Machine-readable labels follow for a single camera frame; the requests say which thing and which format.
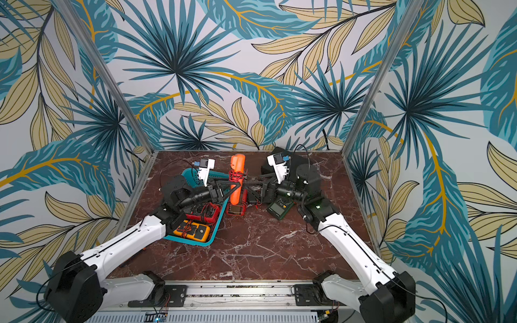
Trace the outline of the green multimeter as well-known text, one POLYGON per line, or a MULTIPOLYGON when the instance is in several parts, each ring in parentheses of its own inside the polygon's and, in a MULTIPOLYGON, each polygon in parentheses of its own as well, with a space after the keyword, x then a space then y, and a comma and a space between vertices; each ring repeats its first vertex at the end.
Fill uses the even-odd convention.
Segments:
POLYGON ((273 218, 281 221, 288 214, 294 204, 295 203, 292 199, 277 197, 277 199, 268 206, 267 212, 273 218))

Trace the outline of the yellow multimeter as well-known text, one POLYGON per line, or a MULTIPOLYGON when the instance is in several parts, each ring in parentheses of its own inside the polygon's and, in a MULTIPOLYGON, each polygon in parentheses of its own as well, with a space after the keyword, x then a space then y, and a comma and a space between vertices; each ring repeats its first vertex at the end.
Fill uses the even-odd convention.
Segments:
POLYGON ((174 231, 177 237, 195 242, 206 242, 210 236, 211 228, 205 224, 184 220, 174 231))

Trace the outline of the small orange clamp meter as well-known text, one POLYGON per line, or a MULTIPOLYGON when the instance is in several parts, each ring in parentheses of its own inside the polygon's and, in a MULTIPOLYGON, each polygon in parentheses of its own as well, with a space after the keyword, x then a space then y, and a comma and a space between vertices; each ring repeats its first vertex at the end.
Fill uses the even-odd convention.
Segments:
POLYGON ((240 196, 244 180, 245 160, 245 155, 241 153, 233 155, 230 160, 231 171, 229 172, 229 179, 233 183, 231 185, 232 193, 230 195, 230 203, 232 205, 238 205, 240 203, 240 196))

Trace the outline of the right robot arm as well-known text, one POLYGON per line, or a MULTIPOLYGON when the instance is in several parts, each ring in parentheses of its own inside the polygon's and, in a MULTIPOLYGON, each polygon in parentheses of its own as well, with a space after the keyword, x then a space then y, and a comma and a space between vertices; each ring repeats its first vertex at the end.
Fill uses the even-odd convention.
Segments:
POLYGON ((304 221, 329 241, 356 274, 353 283, 338 274, 316 279, 323 295, 358 312, 365 322, 406 322, 416 312, 415 280, 397 273, 382 260, 347 223, 339 209, 324 196, 321 175, 312 165, 302 164, 294 176, 283 164, 274 172, 244 180, 250 192, 262 188, 256 198, 279 213, 283 205, 295 204, 304 221))

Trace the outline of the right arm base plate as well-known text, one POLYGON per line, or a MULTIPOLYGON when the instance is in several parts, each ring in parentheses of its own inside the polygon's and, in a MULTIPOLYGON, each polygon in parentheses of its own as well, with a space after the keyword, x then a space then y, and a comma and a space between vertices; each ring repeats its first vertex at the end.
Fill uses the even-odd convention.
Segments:
POLYGON ((334 302, 313 284, 296 284, 290 289, 297 306, 332 306, 334 302))

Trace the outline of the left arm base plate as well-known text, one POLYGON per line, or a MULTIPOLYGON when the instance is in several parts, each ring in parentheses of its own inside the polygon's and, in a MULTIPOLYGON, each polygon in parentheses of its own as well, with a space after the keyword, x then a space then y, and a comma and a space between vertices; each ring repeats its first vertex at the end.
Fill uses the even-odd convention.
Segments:
POLYGON ((149 301, 154 307, 182 308, 186 296, 186 285, 164 285, 153 290, 151 296, 149 296, 149 301))

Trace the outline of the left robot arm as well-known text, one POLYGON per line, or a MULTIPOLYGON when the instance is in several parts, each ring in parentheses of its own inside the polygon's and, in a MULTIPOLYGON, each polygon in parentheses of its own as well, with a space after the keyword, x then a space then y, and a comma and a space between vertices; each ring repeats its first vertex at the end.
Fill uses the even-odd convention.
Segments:
POLYGON ((151 271, 126 279, 109 279, 109 275, 140 250, 171 236, 187 219, 187 211, 223 203, 240 187, 238 182, 218 178, 192 187, 184 176, 174 176, 161 188, 161 203, 139 223, 81 254, 68 251, 60 256, 44 300, 66 322, 85 322, 102 308, 131 301, 161 306, 167 299, 165 282, 151 271))

